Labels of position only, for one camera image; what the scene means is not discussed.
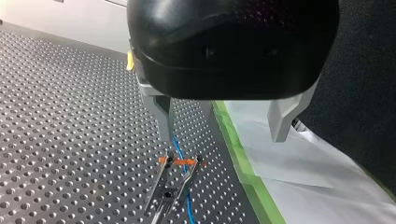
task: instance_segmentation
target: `white wall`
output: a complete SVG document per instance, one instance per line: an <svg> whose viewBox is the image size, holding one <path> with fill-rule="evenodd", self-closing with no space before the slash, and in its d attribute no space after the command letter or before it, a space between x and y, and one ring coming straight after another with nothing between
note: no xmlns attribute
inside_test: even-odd
<svg viewBox="0 0 396 224"><path fill-rule="evenodd" d="M0 19L122 53L129 49L126 8L104 0L0 0Z"/></svg>

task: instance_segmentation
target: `blue cable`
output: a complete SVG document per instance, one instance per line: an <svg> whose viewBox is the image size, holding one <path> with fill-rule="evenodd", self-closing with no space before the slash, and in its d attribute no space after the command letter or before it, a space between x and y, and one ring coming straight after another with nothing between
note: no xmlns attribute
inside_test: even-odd
<svg viewBox="0 0 396 224"><path fill-rule="evenodd" d="M176 148L176 151L178 153L178 156L184 160L184 155L183 155L183 151L181 151L180 146L178 145L178 142L176 140L175 137L173 137L173 142ZM187 173L187 166L183 165L183 173L186 174ZM190 224L195 224L195 219L194 216L192 214L192 208L191 208L191 197L190 194L187 195L187 213L189 214L189 219L190 219Z"/></svg>

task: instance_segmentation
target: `white surface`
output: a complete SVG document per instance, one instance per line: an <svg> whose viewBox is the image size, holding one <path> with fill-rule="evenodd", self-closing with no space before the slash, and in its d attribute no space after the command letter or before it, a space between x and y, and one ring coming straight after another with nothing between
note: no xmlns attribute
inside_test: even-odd
<svg viewBox="0 0 396 224"><path fill-rule="evenodd" d="M0 0L0 19L126 53L126 8L103 0Z"/></svg>
<svg viewBox="0 0 396 224"><path fill-rule="evenodd" d="M255 174L287 223L396 223L395 202L348 156L292 128L285 143L273 143L269 102L225 105Z"/></svg>

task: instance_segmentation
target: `green tape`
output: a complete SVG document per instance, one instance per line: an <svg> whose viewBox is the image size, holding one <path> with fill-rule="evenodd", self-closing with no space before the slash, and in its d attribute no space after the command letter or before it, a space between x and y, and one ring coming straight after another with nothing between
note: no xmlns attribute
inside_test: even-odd
<svg viewBox="0 0 396 224"><path fill-rule="evenodd" d="M262 179L254 174L238 134L222 101L212 102L216 119L230 152L233 166L261 224L285 224Z"/></svg>

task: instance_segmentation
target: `mounting hole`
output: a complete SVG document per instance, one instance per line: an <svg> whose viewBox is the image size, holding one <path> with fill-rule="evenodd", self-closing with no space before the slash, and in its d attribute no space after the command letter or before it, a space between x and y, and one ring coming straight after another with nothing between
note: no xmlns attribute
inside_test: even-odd
<svg viewBox="0 0 396 224"><path fill-rule="evenodd" d="M166 191L166 192L163 194L163 196L165 196L166 198L170 198L170 197L172 197L172 193L169 192L169 191Z"/></svg>

